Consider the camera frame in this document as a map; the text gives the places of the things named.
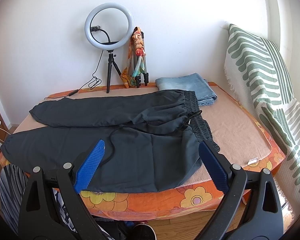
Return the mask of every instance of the shoe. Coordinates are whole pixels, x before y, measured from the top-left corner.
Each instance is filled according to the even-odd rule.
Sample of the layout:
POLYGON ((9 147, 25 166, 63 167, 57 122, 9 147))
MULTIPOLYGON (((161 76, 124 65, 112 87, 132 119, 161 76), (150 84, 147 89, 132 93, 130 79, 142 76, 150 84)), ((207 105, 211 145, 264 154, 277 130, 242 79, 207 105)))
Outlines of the shoe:
POLYGON ((147 224, 136 225, 127 240, 157 240, 153 228, 147 224))

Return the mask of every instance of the ring light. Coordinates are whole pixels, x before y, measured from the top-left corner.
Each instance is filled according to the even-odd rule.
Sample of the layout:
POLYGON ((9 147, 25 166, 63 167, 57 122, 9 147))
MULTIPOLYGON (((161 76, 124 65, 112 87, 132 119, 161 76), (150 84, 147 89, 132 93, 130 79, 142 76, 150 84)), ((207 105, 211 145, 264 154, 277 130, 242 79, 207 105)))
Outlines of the ring light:
POLYGON ((113 2, 104 3, 104 4, 101 4, 101 5, 97 6, 96 8, 94 8, 91 11, 91 13, 88 15, 86 22, 84 24, 84 32, 86 34, 88 41, 96 48, 104 49, 104 50, 117 49, 117 48, 123 46, 124 44, 126 44, 133 34, 133 29, 134 29, 134 20, 133 20, 131 12, 124 6, 122 6, 118 3, 113 3, 113 2), (94 39, 90 28, 91 28, 92 20, 96 16, 96 14, 104 9, 109 9, 109 8, 118 9, 125 14, 125 16, 128 19, 128 30, 127 30, 126 35, 120 41, 118 41, 114 44, 106 45, 106 44, 99 43, 98 41, 96 41, 94 39))

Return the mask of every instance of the elastic waistband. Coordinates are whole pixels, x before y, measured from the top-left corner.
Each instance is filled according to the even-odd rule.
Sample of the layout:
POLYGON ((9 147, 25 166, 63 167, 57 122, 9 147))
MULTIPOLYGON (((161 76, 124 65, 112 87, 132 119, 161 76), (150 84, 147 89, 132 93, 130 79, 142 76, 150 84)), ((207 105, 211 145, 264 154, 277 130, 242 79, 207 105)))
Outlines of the elastic waistband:
MULTIPOLYGON (((199 111, 198 100, 193 91, 184 91, 187 116, 191 116, 199 111)), ((217 152, 220 151, 220 147, 216 144, 212 138, 212 133, 208 122, 202 118, 200 114, 195 115, 190 119, 190 124, 193 133, 197 137, 198 141, 201 142, 203 139, 208 140, 217 152)))

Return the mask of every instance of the orange floral cloth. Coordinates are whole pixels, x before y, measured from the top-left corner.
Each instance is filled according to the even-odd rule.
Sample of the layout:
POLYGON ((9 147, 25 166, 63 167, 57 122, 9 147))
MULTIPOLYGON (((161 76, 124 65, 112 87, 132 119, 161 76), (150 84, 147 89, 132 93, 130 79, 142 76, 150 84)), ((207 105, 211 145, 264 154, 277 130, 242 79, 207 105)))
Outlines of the orange floral cloth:
MULTIPOLYGON (((122 89, 123 85, 111 86, 111 89, 122 89)), ((103 87, 97 87, 92 91, 104 90, 103 87)), ((80 90, 79 93, 90 92, 91 90, 80 90)), ((51 97, 61 96, 68 92, 51 95, 51 97)), ((259 129, 270 143, 271 153, 264 159, 244 167, 249 171, 261 171, 268 168, 274 175, 284 160, 285 155, 277 146, 275 141, 237 101, 235 101, 245 113, 254 120, 259 129)), ((0 154, 0 164, 5 166, 9 162, 0 154)), ((104 193, 81 191, 80 196, 93 215, 111 218, 116 220, 151 220, 151 219, 170 219, 187 215, 196 211, 214 210, 218 207, 223 193, 218 191, 212 180, 188 185, 184 187, 169 189, 155 193, 104 193)))
POLYGON ((129 42, 127 67, 122 71, 122 74, 120 75, 125 88, 136 87, 137 84, 136 84, 135 77, 140 73, 145 72, 145 65, 144 65, 145 55, 146 53, 145 53, 145 47, 142 40, 141 29, 139 27, 136 27, 134 29, 134 32, 129 42), (137 66, 137 62, 133 62, 134 54, 137 57, 140 57, 139 66, 137 66), (131 75, 133 66, 136 67, 136 70, 133 71, 133 74, 131 75))

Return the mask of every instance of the metal rivet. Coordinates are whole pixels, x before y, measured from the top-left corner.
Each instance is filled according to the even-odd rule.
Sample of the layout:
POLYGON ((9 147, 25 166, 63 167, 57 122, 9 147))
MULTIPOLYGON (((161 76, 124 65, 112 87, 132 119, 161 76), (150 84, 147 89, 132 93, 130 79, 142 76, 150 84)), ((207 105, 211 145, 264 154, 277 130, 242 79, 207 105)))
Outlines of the metal rivet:
POLYGON ((69 168, 71 168, 71 166, 72 166, 71 163, 65 163, 65 164, 63 164, 63 167, 64 167, 65 169, 69 169, 69 168))
POLYGON ((241 166, 239 164, 232 164, 232 168, 234 168, 235 170, 240 170, 241 169, 241 166))
POLYGON ((269 171, 269 169, 267 169, 267 168, 263 169, 263 172, 264 172, 265 174, 270 174, 270 171, 269 171))
POLYGON ((35 167, 33 168, 33 172, 37 173, 37 172, 39 172, 39 171, 40 171, 40 167, 39 167, 39 166, 35 166, 35 167))

